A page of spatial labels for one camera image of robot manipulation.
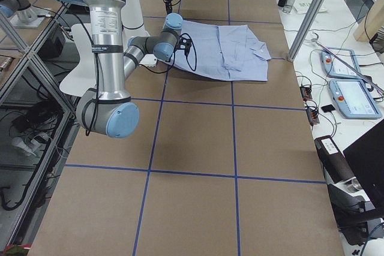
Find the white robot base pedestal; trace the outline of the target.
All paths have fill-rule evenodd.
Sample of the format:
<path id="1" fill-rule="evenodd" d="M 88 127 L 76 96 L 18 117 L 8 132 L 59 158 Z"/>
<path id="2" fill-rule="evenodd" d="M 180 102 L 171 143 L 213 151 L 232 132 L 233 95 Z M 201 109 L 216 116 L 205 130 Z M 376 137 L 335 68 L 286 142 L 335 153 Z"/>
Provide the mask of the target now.
<path id="1" fill-rule="evenodd" d="M 128 98 L 123 52 L 130 37 L 148 34 L 139 0 L 60 1 L 90 10 L 88 24 L 72 27 L 80 62 L 61 82 L 61 91 L 81 97 L 95 88 L 101 100 Z"/>

